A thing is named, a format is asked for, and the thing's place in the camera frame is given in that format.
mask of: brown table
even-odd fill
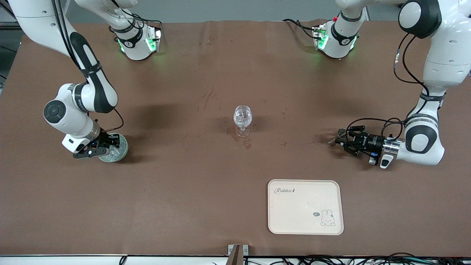
[[[440,110],[438,166],[381,170],[326,144],[354,119],[404,117],[415,105],[420,87],[392,73],[397,23],[365,23],[342,60],[281,22],[167,24],[162,53],[139,62],[107,26],[76,28],[118,92],[130,151],[116,164],[72,158],[41,115],[62,84],[83,78],[69,58],[24,38],[0,101],[1,254],[209,255],[244,243],[253,255],[471,256],[469,78]],[[420,77],[429,43],[408,51]],[[254,114],[246,139],[232,122],[241,104]],[[119,124],[113,113],[93,117]],[[272,179],[335,180],[343,234],[270,233]]]

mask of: wet stain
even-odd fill
[[[252,145],[250,144],[250,142],[251,142],[250,139],[247,139],[247,140],[242,141],[242,143],[243,143],[244,146],[245,146],[245,150],[248,150],[248,149],[250,149],[250,147],[252,147]]]
[[[247,137],[243,137],[242,139],[242,145],[239,145],[239,140],[241,139],[241,137],[239,137],[236,133],[236,125],[231,125],[229,126],[227,129],[226,129],[226,135],[229,135],[233,140],[234,142],[237,143],[237,145],[242,148],[244,147],[245,150],[248,150],[250,148],[252,148],[252,140],[250,138],[247,138]]]
[[[229,126],[226,129],[226,134],[229,135],[234,140],[234,142],[239,142],[240,137],[236,133],[236,125],[235,124],[232,125],[232,126]]]
[[[211,98],[212,94],[214,93],[214,87],[211,89],[211,92],[209,92],[208,97],[206,98],[206,102],[204,104],[204,109],[206,109],[206,106],[208,105],[208,101]]]

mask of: metal bracket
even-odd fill
[[[231,252],[232,252],[232,249],[234,248],[236,244],[234,245],[227,245],[227,254],[230,255]],[[242,246],[242,250],[243,250],[243,253],[244,253],[244,256],[248,256],[249,255],[249,245],[241,245]]]
[[[226,265],[243,265],[244,256],[249,255],[249,245],[228,245],[227,251],[229,258]]]

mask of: wine glass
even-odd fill
[[[235,108],[234,122],[237,125],[235,132],[239,137],[246,137],[250,133],[249,125],[252,123],[252,111],[246,105]]]

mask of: water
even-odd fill
[[[234,122],[237,127],[244,129],[252,123],[252,111],[248,106],[241,105],[235,108]]]

